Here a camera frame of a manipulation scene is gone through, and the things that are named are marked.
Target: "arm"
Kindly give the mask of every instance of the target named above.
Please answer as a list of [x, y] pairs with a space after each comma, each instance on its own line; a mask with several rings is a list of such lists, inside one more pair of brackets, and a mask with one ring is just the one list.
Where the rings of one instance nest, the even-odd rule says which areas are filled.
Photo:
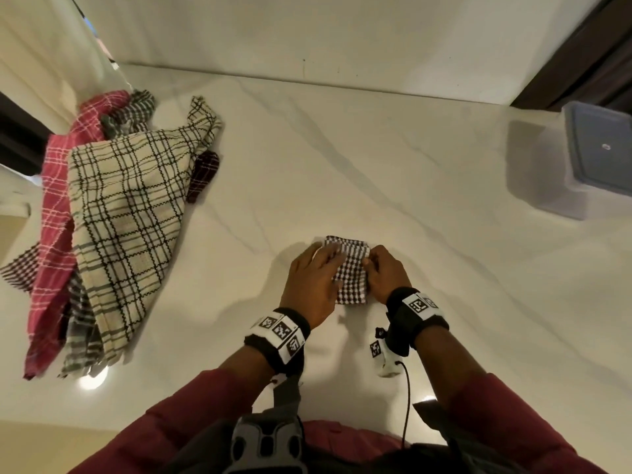
[[[344, 254], [315, 243], [290, 266], [280, 307], [300, 313], [314, 329], [333, 312], [339, 285], [332, 282]], [[255, 348], [242, 346], [218, 369], [203, 371], [173, 396], [149, 408], [71, 474], [155, 472], [200, 431], [220, 419], [249, 413], [273, 369]]]
[[[371, 250], [363, 265], [371, 292], [391, 311], [391, 306], [403, 299], [394, 299], [398, 297], [394, 291], [411, 288], [401, 262], [379, 246]], [[398, 291], [410, 294], [410, 290]], [[427, 327], [413, 344], [439, 404], [480, 442], [533, 472], [603, 472], [578, 456], [549, 423], [496, 376], [486, 374], [447, 329]]]

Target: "cream curtain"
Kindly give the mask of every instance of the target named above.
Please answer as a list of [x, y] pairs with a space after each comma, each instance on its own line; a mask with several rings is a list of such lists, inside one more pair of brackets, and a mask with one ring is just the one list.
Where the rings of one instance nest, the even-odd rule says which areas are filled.
[[53, 133], [80, 103], [127, 88], [72, 0], [2, 1], [0, 90]]

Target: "person's left hand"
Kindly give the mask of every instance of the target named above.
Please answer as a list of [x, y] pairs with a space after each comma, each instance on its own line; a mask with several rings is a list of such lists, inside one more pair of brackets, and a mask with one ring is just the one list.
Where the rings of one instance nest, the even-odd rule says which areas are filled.
[[346, 254], [338, 252], [340, 245], [337, 243], [319, 251], [321, 246], [322, 243], [312, 244], [292, 261], [279, 305], [298, 311], [312, 329], [320, 326], [334, 311], [342, 282], [333, 282], [332, 278], [346, 258]]

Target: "hand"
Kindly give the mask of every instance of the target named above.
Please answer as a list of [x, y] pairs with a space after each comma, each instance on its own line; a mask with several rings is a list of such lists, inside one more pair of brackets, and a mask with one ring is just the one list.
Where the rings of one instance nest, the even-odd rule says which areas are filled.
[[382, 304], [386, 304], [394, 289], [412, 287], [404, 265], [382, 245], [370, 251], [368, 258], [362, 260], [362, 267], [367, 272], [371, 293]]
[[332, 278], [346, 258], [346, 254], [338, 252], [337, 243], [319, 251], [321, 246], [322, 243], [312, 244], [292, 261], [279, 305], [298, 311], [312, 329], [334, 311], [342, 281], [333, 282]]

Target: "person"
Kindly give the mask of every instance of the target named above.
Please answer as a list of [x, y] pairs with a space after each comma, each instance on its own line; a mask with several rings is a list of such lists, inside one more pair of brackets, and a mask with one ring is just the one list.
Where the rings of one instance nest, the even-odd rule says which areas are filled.
[[[340, 284], [333, 277], [344, 259], [345, 254], [337, 245], [322, 247], [315, 243], [305, 250], [290, 266], [275, 316], [290, 313], [284, 319], [288, 324], [294, 319], [304, 328], [306, 339], [334, 310]], [[401, 303], [402, 296], [417, 293], [402, 263], [383, 246], [371, 249], [363, 267], [371, 294], [390, 313], [398, 309], [394, 303]], [[394, 299], [398, 293], [400, 299]], [[393, 324], [394, 317], [389, 318]], [[480, 446], [493, 449], [516, 468], [494, 471], [492, 466], [476, 472], [604, 472], [576, 454], [560, 434], [494, 374], [486, 373], [450, 333], [446, 322], [413, 331], [411, 347], [422, 361], [440, 408]], [[228, 470], [231, 459], [239, 456], [229, 453], [233, 429], [237, 432], [236, 420], [249, 415], [261, 391], [282, 370], [279, 358], [271, 355], [270, 346], [258, 345], [264, 337], [250, 335], [246, 340], [249, 338], [256, 342], [245, 342], [217, 369], [203, 371], [171, 397], [149, 408], [108, 445], [73, 469], [72, 474]], [[413, 444], [402, 449], [401, 441], [395, 437], [335, 422], [304, 422], [302, 435], [301, 461], [308, 472], [475, 471], [468, 469], [464, 456], [450, 447]]]

